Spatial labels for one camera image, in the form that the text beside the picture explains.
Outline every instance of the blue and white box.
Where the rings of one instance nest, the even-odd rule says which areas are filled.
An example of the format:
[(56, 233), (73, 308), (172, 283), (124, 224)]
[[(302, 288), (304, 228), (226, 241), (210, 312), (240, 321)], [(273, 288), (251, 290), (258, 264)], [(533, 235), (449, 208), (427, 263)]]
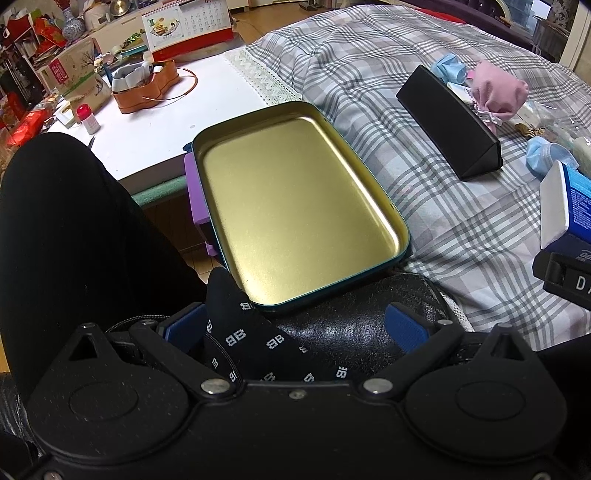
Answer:
[(542, 249), (591, 262), (591, 180), (557, 161), (540, 184)]

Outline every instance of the green table edge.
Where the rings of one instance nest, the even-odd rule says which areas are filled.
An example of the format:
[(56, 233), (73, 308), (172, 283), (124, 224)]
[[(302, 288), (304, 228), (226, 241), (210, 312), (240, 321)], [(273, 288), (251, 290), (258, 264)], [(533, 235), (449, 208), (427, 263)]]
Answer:
[(187, 190), (187, 177), (185, 175), (162, 182), (143, 192), (133, 194), (131, 197), (140, 207), (144, 207), (183, 190)]

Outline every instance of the desk calendar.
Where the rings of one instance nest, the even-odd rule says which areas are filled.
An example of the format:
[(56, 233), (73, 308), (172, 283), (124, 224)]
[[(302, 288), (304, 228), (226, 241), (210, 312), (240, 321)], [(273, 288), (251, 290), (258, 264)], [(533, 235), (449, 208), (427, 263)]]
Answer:
[(142, 15), (155, 61), (233, 39), (226, 0), (173, 1)]

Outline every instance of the white lace table runner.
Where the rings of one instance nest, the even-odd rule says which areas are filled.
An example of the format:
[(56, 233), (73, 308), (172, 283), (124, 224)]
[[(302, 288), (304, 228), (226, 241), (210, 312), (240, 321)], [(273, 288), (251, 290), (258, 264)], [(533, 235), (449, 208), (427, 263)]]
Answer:
[(301, 100), (283, 80), (267, 70), (257, 59), (253, 58), (244, 48), (237, 48), (222, 54), (234, 70), (260, 95), (267, 105)]

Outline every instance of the metal tin box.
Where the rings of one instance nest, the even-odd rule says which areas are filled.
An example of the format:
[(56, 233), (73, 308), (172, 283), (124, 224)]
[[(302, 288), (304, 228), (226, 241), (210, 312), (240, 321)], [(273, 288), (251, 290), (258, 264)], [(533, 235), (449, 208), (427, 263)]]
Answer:
[(388, 195), (309, 103), (209, 127), (193, 152), (222, 258), (265, 309), (317, 299), (407, 249)]

